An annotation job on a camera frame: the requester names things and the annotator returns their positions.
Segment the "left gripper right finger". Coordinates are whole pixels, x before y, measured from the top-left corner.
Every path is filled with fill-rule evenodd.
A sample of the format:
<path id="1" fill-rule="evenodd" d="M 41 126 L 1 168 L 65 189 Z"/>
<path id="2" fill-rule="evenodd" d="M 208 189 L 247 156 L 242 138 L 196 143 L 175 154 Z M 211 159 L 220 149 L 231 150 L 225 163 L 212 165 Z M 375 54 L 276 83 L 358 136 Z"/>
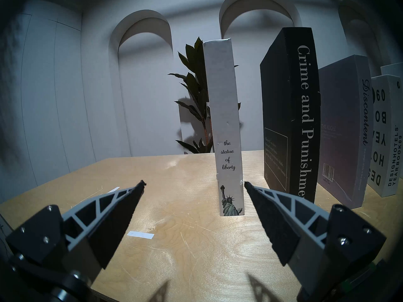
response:
<path id="1" fill-rule="evenodd" d="M 301 284 L 297 301 L 337 301 L 360 286 L 386 236 L 342 204 L 327 212 L 300 197 L 245 182 L 280 263 Z"/>

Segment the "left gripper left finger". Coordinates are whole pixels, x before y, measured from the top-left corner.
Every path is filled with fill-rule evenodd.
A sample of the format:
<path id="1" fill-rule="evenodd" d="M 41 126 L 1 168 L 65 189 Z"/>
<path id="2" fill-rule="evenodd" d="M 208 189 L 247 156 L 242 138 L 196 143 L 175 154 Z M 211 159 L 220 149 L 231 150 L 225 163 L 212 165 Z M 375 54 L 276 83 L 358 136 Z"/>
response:
<path id="1" fill-rule="evenodd" d="M 77 271 L 93 283 L 114 256 L 146 183 L 91 197 L 61 214 L 42 208 L 6 237 L 13 254 L 55 273 Z"/>

